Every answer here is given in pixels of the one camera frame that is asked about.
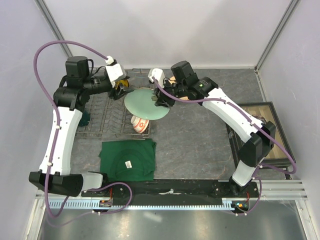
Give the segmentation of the mint green flower plate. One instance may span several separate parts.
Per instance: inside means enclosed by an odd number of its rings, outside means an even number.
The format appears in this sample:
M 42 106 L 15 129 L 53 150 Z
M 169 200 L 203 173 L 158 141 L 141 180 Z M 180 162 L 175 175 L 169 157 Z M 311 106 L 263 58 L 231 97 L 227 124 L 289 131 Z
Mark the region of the mint green flower plate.
M 159 120 L 165 117 L 170 109 L 163 106 L 156 106 L 154 90 L 150 88 L 138 88 L 128 93 L 124 98 L 126 109 L 133 115 L 145 120 Z

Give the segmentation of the cream bird pattern plate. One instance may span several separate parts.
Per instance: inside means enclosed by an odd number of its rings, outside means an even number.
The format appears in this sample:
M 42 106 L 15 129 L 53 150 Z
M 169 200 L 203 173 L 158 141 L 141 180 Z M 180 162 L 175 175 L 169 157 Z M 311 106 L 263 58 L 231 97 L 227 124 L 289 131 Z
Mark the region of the cream bird pattern plate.
M 177 81 L 176 81 L 176 78 L 174 76 L 172 76 L 172 77 L 169 78 L 169 82 L 171 84 L 174 84 Z M 187 96 L 180 97 L 179 99 L 184 100 L 184 101 L 189 101 L 189 98 Z

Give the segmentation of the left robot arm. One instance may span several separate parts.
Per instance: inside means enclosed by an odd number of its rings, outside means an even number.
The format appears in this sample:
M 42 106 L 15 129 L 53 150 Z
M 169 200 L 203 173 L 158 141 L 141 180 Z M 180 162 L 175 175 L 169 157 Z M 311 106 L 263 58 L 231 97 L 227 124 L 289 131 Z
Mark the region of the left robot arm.
M 110 99 L 118 100 L 133 91 L 123 66 L 111 56 L 105 62 L 97 70 L 93 60 L 85 56 L 73 56 L 65 62 L 66 75 L 53 94 L 55 109 L 47 149 L 38 171 L 30 172 L 28 178 L 38 189 L 71 197 L 90 189 L 99 197 L 109 193 L 105 173 L 71 173 L 76 130 L 90 97 L 107 93 Z

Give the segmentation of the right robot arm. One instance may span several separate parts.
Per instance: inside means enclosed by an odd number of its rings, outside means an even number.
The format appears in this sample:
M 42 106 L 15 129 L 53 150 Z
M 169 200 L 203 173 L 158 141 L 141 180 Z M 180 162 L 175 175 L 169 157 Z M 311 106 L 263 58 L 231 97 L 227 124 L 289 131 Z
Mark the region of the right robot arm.
M 229 179 L 229 191 L 235 197 L 247 191 L 258 165 L 273 149 L 270 140 L 276 135 L 276 126 L 262 122 L 232 101 L 209 77 L 198 78 L 191 64 L 180 61 L 171 67 L 174 80 L 165 77 L 164 71 L 154 68 L 148 78 L 156 84 L 153 100 L 157 107 L 172 107 L 175 102 L 197 103 L 220 117 L 243 142 L 238 151 L 239 162 Z

